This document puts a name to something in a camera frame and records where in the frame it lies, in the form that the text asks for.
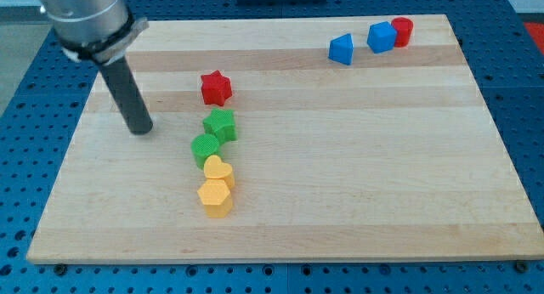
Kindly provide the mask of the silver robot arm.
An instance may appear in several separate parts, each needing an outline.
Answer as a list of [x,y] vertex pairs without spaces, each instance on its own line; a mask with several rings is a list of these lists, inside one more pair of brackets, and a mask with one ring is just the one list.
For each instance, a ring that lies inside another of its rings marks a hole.
[[136,19],[124,0],[40,0],[41,12],[69,59],[110,65],[125,56],[137,36],[149,27]]

